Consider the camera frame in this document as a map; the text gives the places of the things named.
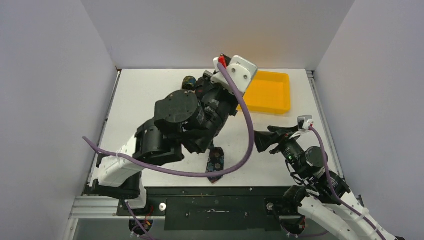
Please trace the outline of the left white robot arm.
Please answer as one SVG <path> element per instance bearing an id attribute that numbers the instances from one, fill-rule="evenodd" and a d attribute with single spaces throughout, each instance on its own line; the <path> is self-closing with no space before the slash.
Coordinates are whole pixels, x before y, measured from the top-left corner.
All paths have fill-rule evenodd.
<path id="1" fill-rule="evenodd" d="M 208 153 L 206 173 L 222 171 L 225 153 L 214 145 L 230 116 L 237 113 L 237 98 L 212 74 L 200 78 L 186 76 L 181 89 L 159 100 L 154 117 L 139 126 L 133 137 L 114 155 L 100 153 L 96 175 L 89 192 L 128 200 L 136 215 L 149 210 L 147 192 L 142 186 L 142 163 L 163 166 L 184 159 L 183 150 Z"/>

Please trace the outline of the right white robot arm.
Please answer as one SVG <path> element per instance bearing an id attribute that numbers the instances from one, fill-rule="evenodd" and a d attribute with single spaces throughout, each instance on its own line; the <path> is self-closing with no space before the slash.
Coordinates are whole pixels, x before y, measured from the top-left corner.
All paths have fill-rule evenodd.
<path id="1" fill-rule="evenodd" d="M 297 182 L 284 195 L 282 207 L 290 215 L 314 221 L 339 240 L 397 240 L 370 214 L 346 181 L 329 168 L 328 155 L 311 123 L 304 128 L 269 126 L 255 131 L 255 145 L 262 153 L 281 153 Z"/>

